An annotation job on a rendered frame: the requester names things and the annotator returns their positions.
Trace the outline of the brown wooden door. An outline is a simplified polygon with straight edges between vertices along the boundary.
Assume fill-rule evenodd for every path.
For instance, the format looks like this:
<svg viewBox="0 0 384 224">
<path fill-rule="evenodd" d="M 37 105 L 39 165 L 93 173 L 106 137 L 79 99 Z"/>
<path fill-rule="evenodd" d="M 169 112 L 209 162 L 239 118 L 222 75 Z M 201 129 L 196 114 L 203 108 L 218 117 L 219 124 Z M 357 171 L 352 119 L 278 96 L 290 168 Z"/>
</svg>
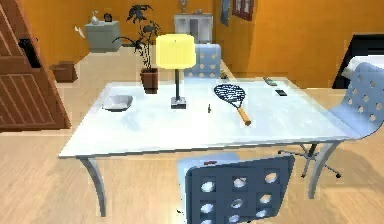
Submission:
<svg viewBox="0 0 384 224">
<path fill-rule="evenodd" d="M 40 61 L 32 68 L 20 39 L 29 38 Z M 70 126 L 54 78 L 41 61 L 21 0 L 0 0 L 0 133 L 57 130 Z"/>
</svg>

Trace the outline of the white square bowl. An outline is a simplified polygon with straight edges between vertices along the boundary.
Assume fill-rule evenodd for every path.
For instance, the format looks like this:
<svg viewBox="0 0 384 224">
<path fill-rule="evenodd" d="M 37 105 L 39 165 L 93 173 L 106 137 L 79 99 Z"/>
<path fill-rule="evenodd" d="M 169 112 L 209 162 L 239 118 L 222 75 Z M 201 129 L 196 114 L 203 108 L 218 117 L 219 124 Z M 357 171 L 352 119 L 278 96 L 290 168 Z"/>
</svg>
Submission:
<svg viewBox="0 0 384 224">
<path fill-rule="evenodd" d="M 109 96 L 102 104 L 102 108 L 111 112 L 122 112 L 127 110 L 133 101 L 130 95 Z"/>
</svg>

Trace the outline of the brown bin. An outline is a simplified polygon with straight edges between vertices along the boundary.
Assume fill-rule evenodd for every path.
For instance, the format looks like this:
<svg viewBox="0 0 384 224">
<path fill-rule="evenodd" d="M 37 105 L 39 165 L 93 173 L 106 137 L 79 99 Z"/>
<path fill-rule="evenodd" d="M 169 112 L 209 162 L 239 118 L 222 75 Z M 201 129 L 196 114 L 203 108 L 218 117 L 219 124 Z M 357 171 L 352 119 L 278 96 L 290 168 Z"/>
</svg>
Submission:
<svg viewBox="0 0 384 224">
<path fill-rule="evenodd" d="M 58 83 L 73 83 L 78 79 L 73 61 L 60 61 L 49 67 Z"/>
</svg>

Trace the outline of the blue wall hanging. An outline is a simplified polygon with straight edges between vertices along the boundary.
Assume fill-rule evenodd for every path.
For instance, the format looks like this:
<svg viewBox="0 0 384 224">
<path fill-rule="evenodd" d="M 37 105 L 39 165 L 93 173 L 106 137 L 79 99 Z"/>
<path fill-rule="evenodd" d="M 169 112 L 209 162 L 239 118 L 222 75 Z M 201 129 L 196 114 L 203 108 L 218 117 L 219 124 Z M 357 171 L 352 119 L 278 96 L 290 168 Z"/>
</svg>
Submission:
<svg viewBox="0 0 384 224">
<path fill-rule="evenodd" d="M 225 26 L 229 25 L 230 2 L 231 0 L 221 0 L 220 21 Z"/>
</svg>

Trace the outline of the grey green cabinet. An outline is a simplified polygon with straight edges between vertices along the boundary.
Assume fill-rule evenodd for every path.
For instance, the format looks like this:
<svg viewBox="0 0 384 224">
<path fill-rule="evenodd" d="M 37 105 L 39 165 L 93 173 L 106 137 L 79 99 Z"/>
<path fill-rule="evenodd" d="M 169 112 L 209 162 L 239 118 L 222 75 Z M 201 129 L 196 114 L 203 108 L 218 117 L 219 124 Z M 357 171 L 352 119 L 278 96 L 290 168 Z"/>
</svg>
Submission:
<svg viewBox="0 0 384 224">
<path fill-rule="evenodd" d="M 118 21 L 101 21 L 97 25 L 89 23 L 84 28 L 89 50 L 92 53 L 117 52 L 122 46 Z"/>
</svg>

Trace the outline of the black tennis racket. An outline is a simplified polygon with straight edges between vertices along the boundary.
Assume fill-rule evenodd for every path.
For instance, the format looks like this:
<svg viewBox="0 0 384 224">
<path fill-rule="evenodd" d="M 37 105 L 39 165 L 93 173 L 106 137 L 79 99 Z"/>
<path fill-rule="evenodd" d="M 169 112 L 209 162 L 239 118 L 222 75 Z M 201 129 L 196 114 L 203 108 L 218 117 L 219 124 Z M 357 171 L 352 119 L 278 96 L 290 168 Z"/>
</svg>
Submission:
<svg viewBox="0 0 384 224">
<path fill-rule="evenodd" d="M 237 109 L 240 117 L 242 118 L 246 126 L 249 126 L 251 124 L 251 120 L 242 109 L 242 103 L 246 97 L 246 93 L 243 88 L 234 84 L 220 84 L 214 88 L 214 93 L 219 99 L 226 103 L 229 103 Z"/>
</svg>

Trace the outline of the blue perforated chair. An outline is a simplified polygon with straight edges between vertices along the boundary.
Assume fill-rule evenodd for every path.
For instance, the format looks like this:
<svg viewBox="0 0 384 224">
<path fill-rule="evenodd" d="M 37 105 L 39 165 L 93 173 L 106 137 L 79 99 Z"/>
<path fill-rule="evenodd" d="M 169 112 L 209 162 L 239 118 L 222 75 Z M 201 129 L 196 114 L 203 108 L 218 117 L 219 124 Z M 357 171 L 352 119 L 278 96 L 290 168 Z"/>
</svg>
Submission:
<svg viewBox="0 0 384 224">
<path fill-rule="evenodd" d="M 317 181 L 336 147 L 376 132 L 384 123 L 384 69 L 367 62 L 354 70 L 344 98 L 326 109 L 291 81 L 287 85 L 290 122 L 298 121 L 279 144 L 309 144 L 303 156 L 315 162 L 311 180 Z"/>
<path fill-rule="evenodd" d="M 177 161 L 185 224 L 239 224 L 278 214 L 295 158 L 227 152 Z"/>
<path fill-rule="evenodd" d="M 184 78 L 219 78 L 221 47 L 219 44 L 196 44 L 196 64 L 184 70 Z"/>
</svg>

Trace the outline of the potted house plant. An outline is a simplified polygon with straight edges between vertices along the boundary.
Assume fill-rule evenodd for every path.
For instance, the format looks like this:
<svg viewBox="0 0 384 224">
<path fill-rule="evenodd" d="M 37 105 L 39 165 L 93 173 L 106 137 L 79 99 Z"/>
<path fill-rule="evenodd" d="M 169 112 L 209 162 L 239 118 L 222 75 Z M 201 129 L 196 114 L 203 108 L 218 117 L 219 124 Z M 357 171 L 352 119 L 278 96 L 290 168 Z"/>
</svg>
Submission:
<svg viewBox="0 0 384 224">
<path fill-rule="evenodd" d="M 127 36 L 119 36 L 113 40 L 128 40 L 134 52 L 138 53 L 143 60 L 143 67 L 140 69 L 141 83 L 146 94 L 156 94 L 158 91 L 158 69 L 152 66 L 151 46 L 158 36 L 161 27 L 153 20 L 148 20 L 144 12 L 152 7 L 148 4 L 133 5 L 127 16 L 127 21 L 139 24 L 138 38 L 131 39 Z"/>
</svg>

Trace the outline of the red framed picture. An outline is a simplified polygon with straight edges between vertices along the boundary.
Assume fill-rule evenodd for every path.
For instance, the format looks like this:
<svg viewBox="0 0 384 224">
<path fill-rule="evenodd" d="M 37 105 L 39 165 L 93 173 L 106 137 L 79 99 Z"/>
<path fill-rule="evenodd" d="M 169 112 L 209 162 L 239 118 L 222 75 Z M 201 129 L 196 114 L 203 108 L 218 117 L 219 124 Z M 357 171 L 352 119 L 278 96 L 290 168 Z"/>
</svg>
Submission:
<svg viewBox="0 0 384 224">
<path fill-rule="evenodd" d="M 232 14 L 246 21 L 253 16 L 254 0 L 232 0 Z"/>
</svg>

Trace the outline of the white glass cabinet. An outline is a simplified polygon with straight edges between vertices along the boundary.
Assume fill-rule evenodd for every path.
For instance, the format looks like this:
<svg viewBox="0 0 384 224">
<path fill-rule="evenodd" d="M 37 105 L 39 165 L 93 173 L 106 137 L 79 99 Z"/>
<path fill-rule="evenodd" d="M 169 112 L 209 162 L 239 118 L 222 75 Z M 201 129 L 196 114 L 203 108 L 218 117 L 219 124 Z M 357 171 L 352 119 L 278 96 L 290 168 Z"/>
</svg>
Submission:
<svg viewBox="0 0 384 224">
<path fill-rule="evenodd" d="M 196 43 L 212 42 L 212 14 L 175 14 L 174 27 L 178 34 L 193 36 Z"/>
</svg>

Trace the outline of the yellow shade table lamp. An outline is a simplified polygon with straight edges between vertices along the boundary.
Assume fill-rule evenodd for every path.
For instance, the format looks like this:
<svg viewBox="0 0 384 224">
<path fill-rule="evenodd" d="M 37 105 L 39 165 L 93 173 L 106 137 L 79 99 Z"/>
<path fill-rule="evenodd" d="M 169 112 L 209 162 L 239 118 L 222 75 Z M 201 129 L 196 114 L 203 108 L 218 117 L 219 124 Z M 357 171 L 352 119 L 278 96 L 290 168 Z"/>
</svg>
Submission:
<svg viewBox="0 0 384 224">
<path fill-rule="evenodd" d="M 175 78 L 175 96 L 171 98 L 172 109 L 185 109 L 187 103 L 180 96 L 180 71 L 196 64 L 194 37 L 188 34 L 165 34 L 156 38 L 156 65 L 172 69 Z"/>
</svg>

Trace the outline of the white table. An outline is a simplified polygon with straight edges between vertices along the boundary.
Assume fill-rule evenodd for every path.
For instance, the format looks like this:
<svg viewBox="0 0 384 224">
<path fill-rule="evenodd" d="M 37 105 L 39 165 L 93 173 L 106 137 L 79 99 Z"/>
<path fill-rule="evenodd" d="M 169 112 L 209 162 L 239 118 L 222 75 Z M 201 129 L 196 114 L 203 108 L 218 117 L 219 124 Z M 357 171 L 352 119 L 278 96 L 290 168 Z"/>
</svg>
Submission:
<svg viewBox="0 0 384 224">
<path fill-rule="evenodd" d="M 298 121 L 290 122 L 286 90 L 288 79 L 279 78 L 276 86 L 262 79 L 242 79 L 236 83 L 246 92 L 242 109 L 251 120 L 246 126 L 236 108 L 220 100 L 214 83 L 195 80 L 180 86 L 185 109 L 172 109 L 175 84 L 163 82 L 156 94 L 146 94 L 137 82 L 112 82 L 105 86 L 60 155 L 77 158 L 88 168 L 100 199 L 104 184 L 95 162 L 98 157 L 208 151 L 224 148 L 274 146 Z M 130 95 L 131 106 L 122 112 L 102 108 L 113 95 Z"/>
</svg>

